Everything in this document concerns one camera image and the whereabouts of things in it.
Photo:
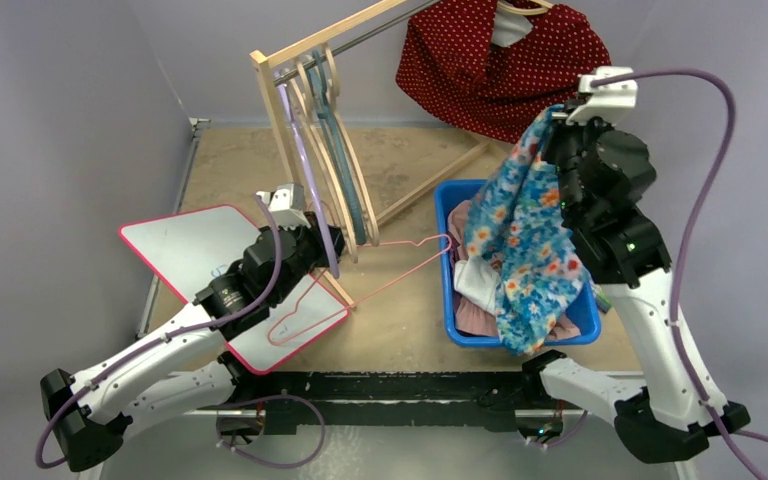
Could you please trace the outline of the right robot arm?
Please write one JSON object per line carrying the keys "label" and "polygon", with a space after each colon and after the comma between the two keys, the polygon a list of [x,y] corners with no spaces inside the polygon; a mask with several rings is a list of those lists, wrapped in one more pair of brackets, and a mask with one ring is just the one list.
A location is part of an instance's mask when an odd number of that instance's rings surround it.
{"label": "right robot arm", "polygon": [[750,416],[710,378],[682,313],[670,308],[672,261],[638,208],[656,178],[648,148],[581,99],[554,112],[551,127],[542,157],[558,174],[564,226],[620,316],[644,382],[634,387],[550,352],[522,379],[523,397],[536,407],[558,399],[587,410],[643,463],[689,460]]}

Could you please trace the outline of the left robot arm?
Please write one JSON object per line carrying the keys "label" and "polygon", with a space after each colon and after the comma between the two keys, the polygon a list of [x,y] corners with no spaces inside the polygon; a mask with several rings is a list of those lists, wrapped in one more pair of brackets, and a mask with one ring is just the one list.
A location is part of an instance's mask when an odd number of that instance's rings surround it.
{"label": "left robot arm", "polygon": [[342,253],[343,234],[316,219],[264,226],[242,257],[167,323],[92,367],[46,374],[40,392],[47,425],[36,446],[37,466],[86,471],[132,435],[189,411],[292,400],[280,393],[257,398],[258,382],[230,351],[195,371],[173,371],[264,325],[304,278],[325,266],[329,247]]}

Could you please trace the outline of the pink pleated skirt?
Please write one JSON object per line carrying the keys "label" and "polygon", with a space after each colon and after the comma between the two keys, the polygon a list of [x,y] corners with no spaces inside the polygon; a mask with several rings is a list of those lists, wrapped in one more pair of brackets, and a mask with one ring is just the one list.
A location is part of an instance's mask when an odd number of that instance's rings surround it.
{"label": "pink pleated skirt", "polygon": [[[472,202],[470,200],[464,200],[459,203],[447,217],[448,234],[453,242],[453,250],[451,253],[451,266],[454,275],[454,265],[458,260],[467,260],[470,254],[463,247],[461,242],[463,241],[464,228],[468,217],[468,212]],[[495,254],[490,262],[493,268],[498,272],[501,266],[502,256]],[[470,302],[468,299],[462,297],[458,292],[454,290],[454,307],[455,307],[455,327],[461,331],[464,335],[474,335],[483,337],[497,337],[497,321],[496,316],[488,314]]]}

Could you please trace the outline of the red polka dot dress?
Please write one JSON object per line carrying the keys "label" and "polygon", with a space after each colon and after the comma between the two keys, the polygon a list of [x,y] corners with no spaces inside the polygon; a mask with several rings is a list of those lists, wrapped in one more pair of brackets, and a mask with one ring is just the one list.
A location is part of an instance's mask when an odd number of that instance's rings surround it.
{"label": "red polka dot dress", "polygon": [[496,45],[496,6],[448,0],[414,15],[395,80],[438,120],[515,143],[545,108],[575,95],[580,75],[611,57],[587,17],[562,4],[527,18],[522,39]]}

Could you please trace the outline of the cream wooden hanger front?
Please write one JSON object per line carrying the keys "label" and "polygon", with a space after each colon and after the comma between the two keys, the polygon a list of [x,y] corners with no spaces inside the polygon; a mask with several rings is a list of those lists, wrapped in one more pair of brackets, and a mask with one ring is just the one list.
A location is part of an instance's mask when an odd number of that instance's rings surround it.
{"label": "cream wooden hanger front", "polygon": [[335,223],[342,229],[345,239],[344,255],[348,260],[357,262],[360,244],[355,239],[348,207],[342,196],[331,156],[326,149],[324,131],[320,127],[314,111],[312,87],[306,75],[308,68],[305,67],[305,62],[309,59],[305,56],[294,59],[296,77],[289,80],[287,86],[293,102],[294,113],[301,124],[302,136],[307,145],[311,147],[315,165],[321,172],[326,188],[326,199],[333,209]]}

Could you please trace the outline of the cream wooden hanger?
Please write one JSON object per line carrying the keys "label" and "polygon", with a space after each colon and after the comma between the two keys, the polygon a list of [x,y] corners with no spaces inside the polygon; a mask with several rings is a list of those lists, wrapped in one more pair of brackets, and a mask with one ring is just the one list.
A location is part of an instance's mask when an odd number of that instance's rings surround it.
{"label": "cream wooden hanger", "polygon": [[305,56],[294,59],[296,77],[289,80],[287,86],[293,102],[294,113],[301,124],[302,136],[307,145],[311,147],[315,165],[321,172],[326,188],[326,199],[333,209],[335,223],[342,229],[345,239],[344,255],[348,260],[357,262],[360,244],[355,239],[348,207],[342,196],[331,156],[326,149],[324,131],[320,127],[314,111],[312,87],[306,75],[308,68],[305,67],[305,62],[309,59]]}
{"label": "cream wooden hanger", "polygon": [[322,79],[327,83],[327,87],[324,88],[324,95],[327,98],[330,113],[335,121],[336,130],[341,142],[342,153],[346,158],[345,164],[348,167],[349,176],[351,177],[351,184],[355,193],[359,195],[358,201],[362,212],[364,232],[366,235],[364,244],[378,246],[380,244],[380,232],[369,189],[364,179],[356,150],[348,134],[348,129],[338,110],[337,100],[341,90],[339,74],[336,68],[335,54],[327,43],[321,45],[320,52],[321,58],[317,64],[317,68],[320,70]]}

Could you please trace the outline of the white cloth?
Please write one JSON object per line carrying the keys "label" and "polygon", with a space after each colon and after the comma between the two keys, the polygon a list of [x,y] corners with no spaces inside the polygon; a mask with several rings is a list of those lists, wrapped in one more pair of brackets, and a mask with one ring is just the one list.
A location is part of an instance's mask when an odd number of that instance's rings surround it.
{"label": "white cloth", "polygon": [[454,265],[454,290],[482,311],[496,315],[496,293],[501,277],[490,262],[480,256],[458,260]]}

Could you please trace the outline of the teal hanger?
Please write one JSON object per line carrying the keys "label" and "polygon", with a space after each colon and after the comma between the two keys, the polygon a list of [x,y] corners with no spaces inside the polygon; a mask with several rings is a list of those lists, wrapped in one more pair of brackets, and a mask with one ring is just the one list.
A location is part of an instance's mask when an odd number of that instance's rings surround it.
{"label": "teal hanger", "polygon": [[313,92],[313,106],[320,127],[324,131],[326,149],[331,156],[337,174],[342,196],[348,207],[352,229],[358,244],[367,242],[367,234],[361,204],[353,177],[349,170],[346,145],[339,131],[336,113],[332,102],[328,99],[329,86],[324,68],[324,57],[318,52],[312,53],[314,67],[306,70],[307,79]]}

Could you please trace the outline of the blue floral garment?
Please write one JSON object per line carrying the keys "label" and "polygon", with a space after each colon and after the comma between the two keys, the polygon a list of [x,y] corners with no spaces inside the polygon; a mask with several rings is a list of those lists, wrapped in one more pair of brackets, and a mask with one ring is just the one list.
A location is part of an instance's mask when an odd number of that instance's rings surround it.
{"label": "blue floral garment", "polygon": [[544,109],[473,197],[464,228],[466,253],[496,266],[493,313],[501,344],[533,354],[592,277],[563,224],[559,177],[543,151],[554,131]]}

